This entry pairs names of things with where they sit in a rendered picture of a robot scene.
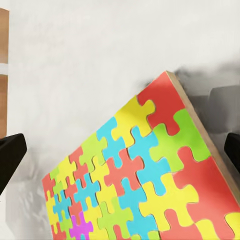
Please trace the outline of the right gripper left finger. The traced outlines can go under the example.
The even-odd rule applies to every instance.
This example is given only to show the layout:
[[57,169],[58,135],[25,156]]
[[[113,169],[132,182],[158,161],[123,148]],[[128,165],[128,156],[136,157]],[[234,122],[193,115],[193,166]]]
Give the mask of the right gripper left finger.
[[27,152],[23,133],[0,139],[0,195]]

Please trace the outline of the jigsaw puzzle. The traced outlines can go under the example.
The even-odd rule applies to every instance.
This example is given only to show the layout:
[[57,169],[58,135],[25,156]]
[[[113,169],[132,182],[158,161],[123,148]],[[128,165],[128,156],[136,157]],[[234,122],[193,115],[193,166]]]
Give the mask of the jigsaw puzzle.
[[168,70],[42,185],[53,240],[240,240],[240,190]]

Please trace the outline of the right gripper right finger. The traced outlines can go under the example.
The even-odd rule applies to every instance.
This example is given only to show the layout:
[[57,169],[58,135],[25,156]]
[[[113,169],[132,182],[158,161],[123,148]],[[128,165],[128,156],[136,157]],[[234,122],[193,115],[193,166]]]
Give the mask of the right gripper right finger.
[[228,133],[224,151],[240,173],[240,135],[235,133]]

